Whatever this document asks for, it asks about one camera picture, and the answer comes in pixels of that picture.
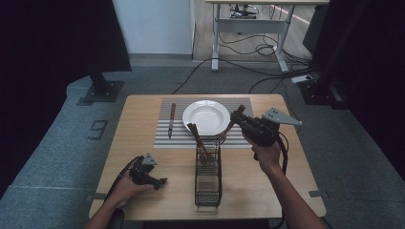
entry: white wall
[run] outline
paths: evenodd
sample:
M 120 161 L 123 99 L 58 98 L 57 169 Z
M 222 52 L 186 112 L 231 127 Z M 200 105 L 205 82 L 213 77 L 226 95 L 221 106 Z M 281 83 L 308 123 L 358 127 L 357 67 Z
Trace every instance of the white wall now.
M 194 9 L 190 0 L 113 2 L 128 53 L 192 53 Z

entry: table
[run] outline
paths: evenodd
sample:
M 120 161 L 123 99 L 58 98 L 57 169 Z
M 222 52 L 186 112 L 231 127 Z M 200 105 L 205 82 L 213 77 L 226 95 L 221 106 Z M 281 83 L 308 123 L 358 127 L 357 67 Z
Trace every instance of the table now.
M 294 13 L 295 5 L 327 5 L 330 0 L 205 0 L 214 4 L 214 45 L 212 50 L 212 71 L 219 69 L 219 45 L 218 36 L 220 31 L 246 32 L 246 33 L 279 33 L 281 34 L 278 45 L 273 47 L 278 63 L 283 73 L 288 72 L 288 66 L 283 54 L 283 46 L 286 41 L 291 17 Z M 259 19 L 234 19 L 221 18 L 221 4 L 252 4 L 252 5 L 291 5 L 286 21 L 281 20 L 259 20 Z
M 97 193 L 106 194 L 122 168 L 135 156 L 150 153 L 158 162 L 150 176 L 168 177 L 158 191 L 150 191 L 130 199 L 126 220 L 166 219 L 268 219 L 281 216 L 281 206 L 271 185 L 260 170 L 249 148 L 222 149 L 223 197 L 221 205 L 197 207 L 194 203 L 195 149 L 155 149 L 155 132 L 160 104 L 166 97 L 212 99 L 248 97 L 255 116 L 271 107 L 288 114 L 284 99 L 278 94 L 181 94 L 128 96 L 107 157 Z M 298 193 L 317 216 L 326 214 L 321 197 L 312 198 L 310 191 L 318 190 L 304 150 L 294 127 L 281 125 L 289 142 L 287 176 Z M 94 199 L 91 217 L 102 204 Z

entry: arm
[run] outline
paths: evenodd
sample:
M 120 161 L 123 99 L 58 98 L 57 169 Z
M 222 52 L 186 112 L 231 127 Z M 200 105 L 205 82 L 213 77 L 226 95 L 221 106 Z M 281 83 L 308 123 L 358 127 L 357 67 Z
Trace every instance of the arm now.
M 153 188 L 154 186 L 151 184 L 135 184 L 129 178 L 128 172 L 125 173 L 122 179 L 117 183 L 113 193 L 107 198 L 107 200 L 105 200 L 98 211 L 92 216 L 85 228 L 107 228 L 112 214 L 123 201 Z
M 290 227 L 325 228 L 321 219 L 315 215 L 284 175 L 279 164 L 281 151 L 279 144 L 275 142 L 271 146 L 260 147 L 247 137 L 246 140 L 252 144 L 251 149 L 257 154 L 260 167 L 270 180 Z

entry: gray carpet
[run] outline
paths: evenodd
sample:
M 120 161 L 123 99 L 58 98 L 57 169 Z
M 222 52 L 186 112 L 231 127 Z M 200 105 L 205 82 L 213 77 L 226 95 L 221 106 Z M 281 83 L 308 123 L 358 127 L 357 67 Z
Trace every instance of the gray carpet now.
M 171 62 L 142 66 L 139 62 L 132 73 L 106 73 L 107 80 L 124 81 L 115 103 L 79 106 L 77 102 L 92 82 L 85 77 L 72 83 L 53 126 L 0 201 L 0 228 L 82 228 L 125 98 L 171 94 L 196 65 L 190 61 L 183 66 Z M 277 68 L 256 69 L 279 72 Z M 178 94 L 247 94 L 264 78 L 225 63 L 213 73 L 203 64 Z M 276 79 L 264 81 L 252 93 L 268 94 L 278 83 Z M 297 131 L 322 193 L 328 223 L 333 228 L 403 228 L 405 182 L 352 113 L 305 105 L 297 85 L 289 79 L 273 93 L 281 94 L 290 113 L 303 121 Z M 92 128 L 104 123 L 100 121 L 107 123 L 102 136 Z M 126 222 L 124 227 L 140 228 L 141 223 Z

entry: person's right hand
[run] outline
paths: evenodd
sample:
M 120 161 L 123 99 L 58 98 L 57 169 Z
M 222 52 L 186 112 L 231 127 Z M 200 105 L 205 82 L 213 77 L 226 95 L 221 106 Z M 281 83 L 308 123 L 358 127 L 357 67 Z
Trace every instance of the person's right hand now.
M 281 148 L 277 141 L 271 146 L 258 146 L 246 135 L 244 135 L 244 138 L 252 145 L 251 150 L 256 153 L 260 168 L 266 175 L 271 176 L 275 172 L 281 171 L 279 162 Z

